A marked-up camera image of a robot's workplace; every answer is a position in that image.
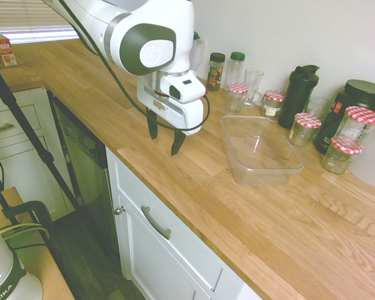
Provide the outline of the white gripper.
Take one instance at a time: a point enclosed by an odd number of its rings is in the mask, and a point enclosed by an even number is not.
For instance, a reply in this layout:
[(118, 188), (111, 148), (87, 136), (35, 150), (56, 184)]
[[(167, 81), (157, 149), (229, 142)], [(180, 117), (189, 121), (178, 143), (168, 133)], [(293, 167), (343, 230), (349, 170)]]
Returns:
[(157, 95), (150, 87), (147, 76), (140, 76), (137, 82), (137, 98), (140, 103), (145, 105), (146, 119), (151, 139), (158, 136), (157, 115), (173, 125), (175, 128), (184, 129), (175, 130), (174, 141), (171, 146), (171, 155), (176, 155), (187, 136), (197, 133), (201, 128), (193, 128), (203, 121), (204, 104), (200, 99), (187, 103), (181, 103), (171, 97), (165, 99)]

